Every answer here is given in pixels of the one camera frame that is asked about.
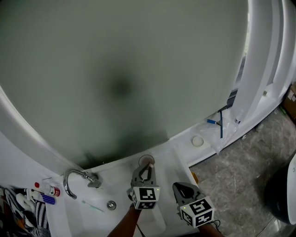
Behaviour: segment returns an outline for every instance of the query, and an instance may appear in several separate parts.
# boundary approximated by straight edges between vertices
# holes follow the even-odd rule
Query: faucet handle
[[[99,181],[99,178],[96,174],[90,173],[87,175],[87,179],[90,181],[87,185],[88,187],[98,188],[102,185],[102,182]]]
[[[102,185],[102,183],[99,180],[94,180],[93,182],[89,182],[87,186],[98,188],[101,185]]]

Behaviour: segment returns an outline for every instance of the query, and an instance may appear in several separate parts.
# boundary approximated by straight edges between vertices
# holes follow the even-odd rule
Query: gray floor
[[[289,236],[293,229],[268,212],[263,191],[296,150],[296,128],[278,108],[262,124],[261,132],[251,130],[245,140],[191,168],[213,201],[220,231],[228,237]]]

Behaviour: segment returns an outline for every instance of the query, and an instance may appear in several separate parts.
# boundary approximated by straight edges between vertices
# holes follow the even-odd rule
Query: chrome faucet
[[[77,175],[80,175],[83,179],[88,179],[89,183],[88,183],[88,187],[95,187],[98,188],[101,186],[101,182],[98,179],[98,176],[96,174],[93,173],[87,173],[86,171],[79,171],[76,169],[68,169],[65,173],[64,173],[64,179],[63,179],[63,185],[64,185],[64,189],[66,191],[66,193],[73,199],[76,199],[77,196],[72,193],[72,191],[69,188],[69,184],[68,184],[68,178],[69,175],[71,173],[75,173]]]

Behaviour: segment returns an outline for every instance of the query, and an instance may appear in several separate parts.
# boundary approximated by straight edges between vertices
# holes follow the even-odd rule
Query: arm
[[[128,213],[126,213],[108,237],[133,237],[140,214],[141,210],[136,210],[134,206],[131,206]]]
[[[200,235],[202,237],[224,237],[215,227],[211,224],[204,224],[199,227]]]

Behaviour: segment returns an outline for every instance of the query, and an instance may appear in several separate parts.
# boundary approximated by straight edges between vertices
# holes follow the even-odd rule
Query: white sink
[[[107,236],[130,207],[131,201],[126,191],[130,188],[132,173],[138,167],[138,160],[144,154],[151,154],[155,159],[156,179],[161,190],[156,207],[141,212],[138,225],[142,232],[147,237],[172,237],[192,231],[177,215],[172,185],[177,181],[194,183],[194,179],[174,147],[166,143],[153,150],[88,170],[97,173],[102,179],[102,186],[98,189],[87,187],[87,180],[71,174],[68,182],[71,191],[77,195],[76,200],[64,192],[62,177],[52,180],[51,184],[57,185],[61,190],[56,204],[46,205],[52,237]],[[83,204],[83,200],[104,213]],[[116,203],[115,210],[107,208],[110,200]],[[137,228],[134,236],[141,237]]]

